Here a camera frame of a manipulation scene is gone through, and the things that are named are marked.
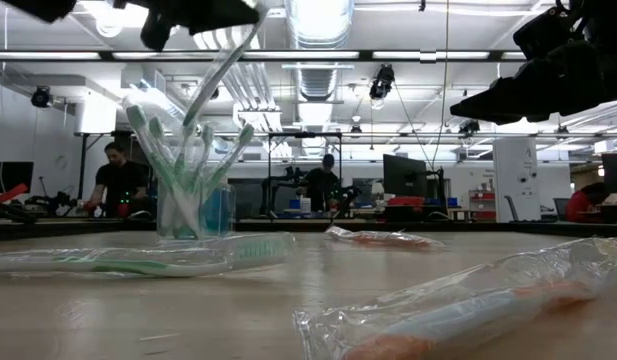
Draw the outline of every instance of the wooden table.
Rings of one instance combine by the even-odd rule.
[[[197,279],[0,275],[0,359],[294,360],[294,310],[368,300],[563,238],[518,233],[421,233],[448,251],[413,253],[297,234],[292,264]],[[132,246],[152,233],[111,233],[0,243]],[[600,300],[539,319],[462,359],[617,359],[617,288]]]

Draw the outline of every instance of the white wall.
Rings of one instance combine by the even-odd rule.
[[[272,174],[283,175],[284,168],[289,164],[273,164]],[[319,164],[300,164],[300,168],[307,170]],[[489,164],[442,164],[446,179],[450,179],[449,197],[459,198],[460,205],[468,207],[468,191],[476,189],[481,183],[488,182],[494,177],[494,166]],[[339,176],[339,169],[334,169]],[[353,178],[383,178],[383,164],[381,163],[344,163],[343,184],[351,184]],[[265,163],[237,163],[228,172],[229,178],[257,179],[268,176],[268,165]],[[541,204],[554,208],[553,198],[570,197],[570,169],[564,164],[540,164],[537,171],[540,184],[539,194]]]
[[[33,161],[31,195],[43,195],[39,177],[49,196],[74,187],[77,196],[81,138],[74,136],[74,117],[57,109],[37,109],[30,97],[0,85],[0,161]],[[90,196],[94,176],[106,163],[101,139],[87,153],[84,195]]]

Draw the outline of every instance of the office chair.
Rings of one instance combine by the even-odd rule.
[[[512,197],[510,195],[504,196],[506,201],[508,201],[508,205],[510,206],[510,212],[512,213],[512,219],[514,221],[519,221],[519,216],[517,216],[517,209],[515,208],[515,203],[512,201]]]
[[[566,205],[568,205],[568,201],[570,201],[570,199],[554,198],[553,200],[555,201],[555,209],[557,210],[557,219],[559,219],[559,221],[567,221]]]

